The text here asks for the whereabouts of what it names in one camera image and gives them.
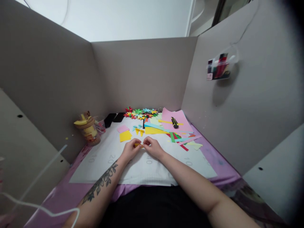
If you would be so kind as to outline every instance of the cardboard partition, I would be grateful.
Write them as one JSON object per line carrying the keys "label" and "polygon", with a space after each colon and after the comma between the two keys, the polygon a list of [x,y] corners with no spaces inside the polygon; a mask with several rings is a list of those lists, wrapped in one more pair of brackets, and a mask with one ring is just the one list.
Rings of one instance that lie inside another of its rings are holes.
{"label": "cardboard partition", "polygon": [[0,1],[0,87],[72,163],[85,145],[78,114],[107,114],[90,42],[16,1]]}
{"label": "cardboard partition", "polygon": [[181,108],[197,37],[93,42],[110,112]]}
{"label": "cardboard partition", "polygon": [[[258,3],[231,78],[207,81],[208,60],[240,39]],[[285,10],[253,1],[197,41],[182,110],[241,175],[304,121],[300,44]]]}

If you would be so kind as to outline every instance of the red paper strip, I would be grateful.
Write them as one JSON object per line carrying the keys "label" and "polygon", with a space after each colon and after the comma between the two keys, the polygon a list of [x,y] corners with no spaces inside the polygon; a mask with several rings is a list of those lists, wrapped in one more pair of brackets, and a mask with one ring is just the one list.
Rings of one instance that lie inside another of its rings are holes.
{"label": "red paper strip", "polygon": [[184,145],[181,145],[181,147],[185,150],[185,151],[189,151]]}

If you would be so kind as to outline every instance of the white cord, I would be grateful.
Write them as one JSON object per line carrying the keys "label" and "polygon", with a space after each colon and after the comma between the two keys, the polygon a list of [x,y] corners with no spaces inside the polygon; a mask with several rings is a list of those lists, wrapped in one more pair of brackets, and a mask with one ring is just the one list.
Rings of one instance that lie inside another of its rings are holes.
{"label": "white cord", "polygon": [[[72,228],[75,226],[77,219],[79,217],[79,213],[80,213],[80,209],[79,208],[73,208],[64,212],[60,212],[60,213],[52,213],[50,212],[48,209],[37,205],[37,204],[32,204],[32,203],[26,203],[23,202],[22,200],[25,198],[25,196],[29,193],[29,191],[31,190],[31,188],[36,184],[36,182],[38,181],[38,179],[43,175],[43,173],[50,167],[50,165],[58,158],[58,156],[62,153],[62,151],[67,147],[67,145],[64,145],[61,150],[59,150],[59,152],[52,158],[52,160],[43,168],[43,170],[40,171],[40,173],[37,175],[37,177],[33,180],[33,182],[29,185],[29,187],[25,190],[25,192],[23,193],[23,195],[20,197],[19,200],[15,199],[14,197],[12,197],[11,195],[7,194],[7,193],[0,193],[4,196],[6,196],[8,199],[10,199],[11,201],[13,201],[14,203],[18,204],[18,205],[24,205],[24,206],[30,206],[30,207],[35,207],[37,209],[40,209],[42,211],[44,211],[46,214],[48,214],[51,217],[57,217],[60,215],[64,215],[64,214],[68,214],[71,213],[73,211],[77,212],[75,221],[72,225]],[[13,212],[16,209],[17,205],[14,206],[14,208],[12,209],[11,212]]]}
{"label": "white cord", "polygon": [[22,202],[20,200],[15,199],[14,197],[12,197],[11,195],[9,195],[7,193],[0,193],[0,194],[6,196],[8,199],[10,199],[11,201],[13,201],[16,204],[20,204],[20,205],[24,205],[24,206],[30,206],[30,207],[35,207],[37,209],[40,209],[40,210],[44,211],[46,214],[48,214],[51,217],[57,217],[57,216],[61,216],[61,215],[68,214],[68,213],[76,211],[77,215],[76,215],[75,221],[74,221],[74,223],[73,223],[73,225],[72,225],[71,228],[74,228],[74,226],[75,226],[75,224],[77,222],[77,219],[79,217],[79,213],[80,213],[80,209],[79,208],[72,208],[70,210],[54,214],[54,213],[50,212],[48,209],[46,209],[46,208],[44,208],[42,206],[39,206],[37,204]]}
{"label": "white cord", "polygon": [[67,13],[69,11],[69,7],[70,7],[70,0],[67,0],[67,5],[66,5],[66,14],[64,15],[63,21],[61,22],[61,26],[66,22],[67,19]]}
{"label": "white cord", "polygon": [[259,0],[257,0],[257,7],[256,7],[256,11],[255,11],[255,13],[253,14],[253,17],[251,18],[251,21],[248,23],[248,25],[246,26],[246,28],[245,28],[245,30],[244,30],[244,32],[242,33],[242,35],[241,35],[241,37],[240,37],[240,39],[237,41],[237,42],[235,42],[235,43],[230,43],[230,45],[232,46],[233,44],[237,44],[237,43],[239,43],[240,42],[240,40],[243,38],[243,36],[244,36],[244,34],[245,34],[245,32],[247,31],[247,29],[248,29],[248,27],[249,27],[249,25],[251,24],[251,22],[253,21],[253,19],[255,18],[255,16],[256,16],[256,14],[257,14],[257,12],[258,12],[258,10],[259,10],[259,7],[260,7],[260,1]]}

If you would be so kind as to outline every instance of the black phone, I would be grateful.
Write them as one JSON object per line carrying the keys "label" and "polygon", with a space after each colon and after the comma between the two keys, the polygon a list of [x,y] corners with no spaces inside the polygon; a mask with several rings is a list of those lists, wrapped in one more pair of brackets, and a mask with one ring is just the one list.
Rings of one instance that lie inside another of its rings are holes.
{"label": "black phone", "polygon": [[120,112],[117,114],[117,116],[115,117],[115,119],[113,120],[114,123],[120,123],[122,122],[123,118],[124,118],[124,114],[125,112]]}
{"label": "black phone", "polygon": [[109,128],[111,126],[111,123],[113,122],[115,116],[116,116],[116,113],[110,113],[106,117],[106,119],[104,120],[104,126],[105,126],[105,128]]}

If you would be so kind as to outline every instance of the green paper strip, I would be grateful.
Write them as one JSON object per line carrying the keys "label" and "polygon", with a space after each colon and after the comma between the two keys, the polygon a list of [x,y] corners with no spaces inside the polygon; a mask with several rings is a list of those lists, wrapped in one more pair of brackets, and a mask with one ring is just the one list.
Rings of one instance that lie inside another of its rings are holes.
{"label": "green paper strip", "polygon": [[176,135],[176,137],[177,137],[178,139],[181,138],[178,134],[176,134],[176,133],[174,133],[174,134]]}
{"label": "green paper strip", "polygon": [[174,139],[174,136],[173,136],[173,132],[170,132],[170,136],[171,136],[171,142],[175,143],[175,139]]}

